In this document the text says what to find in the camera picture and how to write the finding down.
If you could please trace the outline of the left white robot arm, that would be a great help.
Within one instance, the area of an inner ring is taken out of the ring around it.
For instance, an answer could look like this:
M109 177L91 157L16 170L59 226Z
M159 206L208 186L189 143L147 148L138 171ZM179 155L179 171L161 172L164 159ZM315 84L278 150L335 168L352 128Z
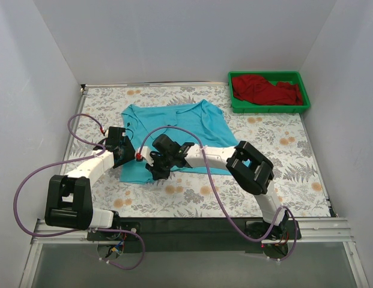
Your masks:
M110 127L100 144L106 148L102 155L93 149L91 159L65 175L50 179L44 218L49 226L101 229L107 239L114 240L122 232L121 224L116 221L117 213L93 207L91 188L108 170L134 160L135 149L122 127Z

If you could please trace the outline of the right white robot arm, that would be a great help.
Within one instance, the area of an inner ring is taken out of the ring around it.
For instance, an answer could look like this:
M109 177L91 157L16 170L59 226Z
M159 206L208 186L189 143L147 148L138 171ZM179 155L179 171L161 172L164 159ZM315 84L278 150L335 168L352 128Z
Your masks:
M136 156L146 161L145 168L153 179L169 178L173 167L204 167L229 172L237 184L254 196L262 213L262 223L267 237L279 238L288 230L288 211L283 207L274 190L273 163L249 142L241 141L224 148L186 142L182 145L161 134L153 142L153 148L139 148Z

